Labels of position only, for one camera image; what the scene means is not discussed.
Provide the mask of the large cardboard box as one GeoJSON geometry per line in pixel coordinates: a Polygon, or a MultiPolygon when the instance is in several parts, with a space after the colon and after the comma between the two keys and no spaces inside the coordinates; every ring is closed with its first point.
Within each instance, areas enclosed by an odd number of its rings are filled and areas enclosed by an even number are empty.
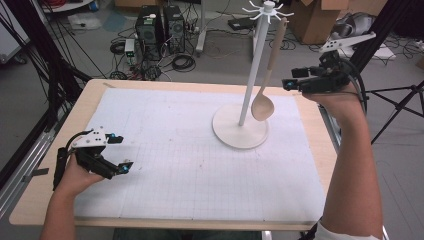
{"type": "Polygon", "coordinates": [[[324,43],[340,12],[348,5],[349,0],[292,0],[290,10],[294,15],[289,27],[301,43],[324,43]]]}

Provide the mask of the aluminium rail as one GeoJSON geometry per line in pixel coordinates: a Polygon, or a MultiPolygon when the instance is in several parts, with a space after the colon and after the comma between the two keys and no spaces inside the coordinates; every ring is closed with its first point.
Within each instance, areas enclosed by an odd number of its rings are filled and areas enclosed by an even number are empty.
{"type": "Polygon", "coordinates": [[[324,124],[327,128],[330,139],[333,143],[334,149],[336,152],[339,152],[340,144],[341,144],[341,130],[338,126],[336,119],[327,111],[327,109],[319,105],[318,109],[324,121],[324,124]]]}
{"type": "Polygon", "coordinates": [[[67,115],[59,116],[50,125],[44,114],[0,171],[0,220],[29,183],[23,182],[22,177],[38,169],[66,118],[67,115]]]}

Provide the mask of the white grid mat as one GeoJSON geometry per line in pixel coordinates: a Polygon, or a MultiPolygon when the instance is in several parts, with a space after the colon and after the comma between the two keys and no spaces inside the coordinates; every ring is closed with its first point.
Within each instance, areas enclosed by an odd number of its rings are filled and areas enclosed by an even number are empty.
{"type": "Polygon", "coordinates": [[[212,130],[238,94],[108,89],[88,125],[123,136],[103,156],[133,166],[77,198],[79,217],[306,223],[325,195],[296,101],[276,96],[266,141],[238,150],[212,130]]]}

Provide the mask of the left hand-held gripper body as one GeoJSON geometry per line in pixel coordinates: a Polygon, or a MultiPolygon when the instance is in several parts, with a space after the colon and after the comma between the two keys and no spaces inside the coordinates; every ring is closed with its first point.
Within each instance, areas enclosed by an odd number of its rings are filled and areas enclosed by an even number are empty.
{"type": "Polygon", "coordinates": [[[107,161],[102,151],[108,145],[103,127],[82,131],[71,141],[71,150],[75,153],[78,165],[104,178],[116,175],[117,166],[107,161]]]}

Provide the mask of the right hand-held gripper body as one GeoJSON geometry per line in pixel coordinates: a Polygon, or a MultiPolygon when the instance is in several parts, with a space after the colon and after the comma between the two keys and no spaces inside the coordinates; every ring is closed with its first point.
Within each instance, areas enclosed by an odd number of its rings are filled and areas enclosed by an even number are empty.
{"type": "Polygon", "coordinates": [[[342,59],[339,49],[350,47],[375,38],[374,32],[344,39],[328,40],[319,51],[322,53],[320,65],[312,69],[313,78],[299,81],[299,91],[303,93],[336,92],[346,86],[353,76],[358,76],[357,68],[346,59],[342,59]]]}

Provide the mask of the grey white appliance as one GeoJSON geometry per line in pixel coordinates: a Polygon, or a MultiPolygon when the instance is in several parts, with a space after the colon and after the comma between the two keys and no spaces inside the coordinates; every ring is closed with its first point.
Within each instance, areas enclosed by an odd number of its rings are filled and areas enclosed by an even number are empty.
{"type": "Polygon", "coordinates": [[[347,13],[335,22],[330,36],[333,39],[344,39],[363,35],[369,31],[374,21],[374,16],[364,12],[347,13]]]}

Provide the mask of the flat black device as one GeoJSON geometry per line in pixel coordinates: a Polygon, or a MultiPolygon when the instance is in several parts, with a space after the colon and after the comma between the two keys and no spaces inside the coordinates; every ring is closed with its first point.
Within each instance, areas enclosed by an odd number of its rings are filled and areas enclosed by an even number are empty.
{"type": "Polygon", "coordinates": [[[250,19],[249,17],[230,19],[227,21],[228,26],[234,31],[251,29],[255,23],[256,21],[250,19]]]}

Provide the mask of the person's right hand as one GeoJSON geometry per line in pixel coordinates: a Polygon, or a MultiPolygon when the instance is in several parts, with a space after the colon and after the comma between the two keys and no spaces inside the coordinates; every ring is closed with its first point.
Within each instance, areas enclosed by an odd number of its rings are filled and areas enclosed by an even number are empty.
{"type": "Polygon", "coordinates": [[[352,83],[337,92],[303,93],[302,96],[322,105],[343,130],[367,125],[357,89],[352,83]]]}

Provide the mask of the black frame post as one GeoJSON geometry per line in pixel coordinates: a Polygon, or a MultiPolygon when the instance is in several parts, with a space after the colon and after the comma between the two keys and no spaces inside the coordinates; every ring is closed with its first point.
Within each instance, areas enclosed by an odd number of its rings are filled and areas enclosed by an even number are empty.
{"type": "MultiPolygon", "coordinates": [[[[375,22],[372,24],[368,33],[374,32],[375,38],[359,43],[359,47],[349,59],[349,61],[357,68],[359,75],[353,76],[349,83],[359,91],[359,100],[362,104],[363,111],[367,112],[368,93],[365,89],[361,71],[371,60],[372,55],[377,51],[378,46],[388,36],[389,32],[399,23],[400,19],[418,0],[388,0],[375,22]]],[[[400,101],[409,93],[408,90],[395,92],[384,92],[386,96],[394,101],[400,101]]],[[[419,96],[416,95],[407,106],[418,112],[421,111],[419,96]]]]}

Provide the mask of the beige ladle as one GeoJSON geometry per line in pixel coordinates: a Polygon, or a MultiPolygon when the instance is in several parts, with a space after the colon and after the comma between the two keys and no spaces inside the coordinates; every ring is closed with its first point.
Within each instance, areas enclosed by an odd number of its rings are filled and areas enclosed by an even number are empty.
{"type": "Polygon", "coordinates": [[[274,104],[272,100],[264,94],[264,91],[269,84],[273,67],[276,62],[278,52],[280,50],[281,42],[284,39],[287,24],[287,18],[283,17],[278,25],[278,29],[272,42],[272,49],[268,60],[267,70],[262,81],[262,85],[251,104],[251,114],[257,121],[265,121],[274,113],[274,104]]]}

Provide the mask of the white utensil stand with hooks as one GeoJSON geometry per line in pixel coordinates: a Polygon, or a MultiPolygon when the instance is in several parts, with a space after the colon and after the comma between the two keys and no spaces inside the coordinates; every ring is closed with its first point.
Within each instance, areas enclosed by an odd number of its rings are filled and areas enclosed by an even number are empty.
{"type": "Polygon", "coordinates": [[[269,124],[267,120],[273,114],[265,121],[257,121],[251,114],[253,102],[251,96],[271,20],[276,18],[280,23],[283,17],[293,16],[293,13],[281,13],[280,9],[283,4],[276,6],[272,0],[266,0],[262,6],[256,6],[253,2],[251,2],[251,5],[254,10],[250,10],[250,13],[256,13],[253,20],[258,21],[258,29],[255,33],[257,41],[243,104],[222,106],[216,111],[212,119],[212,129],[216,137],[224,144],[237,149],[258,147],[268,137],[269,124]]]}

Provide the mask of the white flat board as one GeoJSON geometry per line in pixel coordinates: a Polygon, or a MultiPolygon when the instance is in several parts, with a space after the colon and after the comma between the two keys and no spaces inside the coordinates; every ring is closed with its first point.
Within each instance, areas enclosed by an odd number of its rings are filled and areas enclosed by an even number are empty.
{"type": "MultiPolygon", "coordinates": [[[[350,58],[354,54],[354,50],[351,46],[346,48],[341,48],[338,50],[338,53],[345,57],[350,58]]],[[[381,44],[379,49],[374,53],[373,59],[380,59],[380,60],[394,60],[396,58],[396,55],[385,45],[381,44]]]]}

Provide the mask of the black tripod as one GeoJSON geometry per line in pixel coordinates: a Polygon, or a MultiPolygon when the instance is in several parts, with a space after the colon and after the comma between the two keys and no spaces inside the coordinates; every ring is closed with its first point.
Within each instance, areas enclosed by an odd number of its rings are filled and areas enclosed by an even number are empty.
{"type": "Polygon", "coordinates": [[[377,134],[371,140],[371,143],[374,144],[378,138],[383,134],[383,132],[390,126],[394,119],[402,112],[406,111],[418,117],[424,119],[424,80],[422,80],[418,85],[410,85],[405,87],[395,87],[395,88],[385,88],[377,90],[367,90],[368,94],[374,95],[383,101],[390,103],[394,107],[394,112],[390,115],[385,124],[377,132],[377,134]],[[400,101],[394,101],[386,96],[383,96],[384,92],[395,92],[401,90],[408,90],[409,93],[402,98],[400,101]],[[407,106],[407,104],[416,96],[419,96],[421,111],[418,112],[407,106]]]}

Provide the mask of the person's white sleeve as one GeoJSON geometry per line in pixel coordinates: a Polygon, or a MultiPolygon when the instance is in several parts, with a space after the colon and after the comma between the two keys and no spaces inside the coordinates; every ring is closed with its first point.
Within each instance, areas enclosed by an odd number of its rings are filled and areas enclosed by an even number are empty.
{"type": "Polygon", "coordinates": [[[321,222],[318,222],[314,240],[379,240],[379,239],[372,235],[357,236],[357,235],[335,233],[326,229],[321,224],[321,222]]]}

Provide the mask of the person's left hand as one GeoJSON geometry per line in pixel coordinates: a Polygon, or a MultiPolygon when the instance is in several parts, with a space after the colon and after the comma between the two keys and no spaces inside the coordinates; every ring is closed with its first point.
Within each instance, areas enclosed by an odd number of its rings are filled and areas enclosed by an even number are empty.
{"type": "Polygon", "coordinates": [[[54,190],[55,195],[65,197],[76,197],[90,186],[103,180],[103,177],[88,172],[83,167],[79,166],[74,154],[71,155],[64,175],[54,190]]]}

